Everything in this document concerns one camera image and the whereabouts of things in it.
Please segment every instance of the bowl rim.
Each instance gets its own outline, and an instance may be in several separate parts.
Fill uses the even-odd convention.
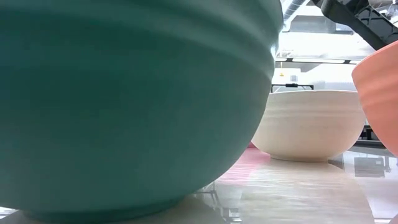
[[[368,62],[368,61],[372,60],[372,58],[373,58],[374,56],[379,55],[379,54],[382,54],[383,52],[388,51],[388,50],[390,50],[391,48],[396,48],[396,47],[398,47],[397,45],[398,45],[398,40],[395,41],[395,42],[393,42],[393,43],[391,43],[391,44],[389,44],[389,45],[387,45],[387,46],[384,46],[384,47],[380,48],[379,50],[373,52],[371,55],[366,56],[364,59],[362,59],[362,61],[360,61],[360,62],[355,66],[354,70],[356,70],[356,69],[359,68],[359,67],[362,67],[362,65],[363,65],[364,63],[366,63],[366,64],[367,64],[367,63],[371,63],[371,62]]]
[[[297,91],[282,91],[276,93],[269,93],[270,95],[276,95],[281,93],[355,93],[358,94],[357,91],[354,90],[297,90]]]

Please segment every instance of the bowl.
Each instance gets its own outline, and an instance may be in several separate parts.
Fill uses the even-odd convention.
[[[326,161],[348,150],[364,124],[355,91],[271,93],[252,142],[274,159]]]
[[[0,2],[0,206],[107,222],[228,170],[266,106],[279,0]]]
[[[353,80],[369,125],[385,147],[398,156],[398,42],[366,57]]]

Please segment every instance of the teal bowl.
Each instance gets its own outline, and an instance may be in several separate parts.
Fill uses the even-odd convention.
[[[266,106],[279,0],[0,1],[0,206],[163,210],[228,170]]]

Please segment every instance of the black machine arm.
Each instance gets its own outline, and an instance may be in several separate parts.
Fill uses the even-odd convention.
[[[312,0],[325,17],[352,28],[375,50],[398,40],[398,28],[368,0]]]

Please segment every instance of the glossy floor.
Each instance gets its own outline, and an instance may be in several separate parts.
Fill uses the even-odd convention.
[[[360,152],[327,164],[278,161],[247,149],[227,173],[176,207],[122,223],[398,223],[397,165],[396,158]],[[20,212],[0,220],[16,223],[39,224]]]

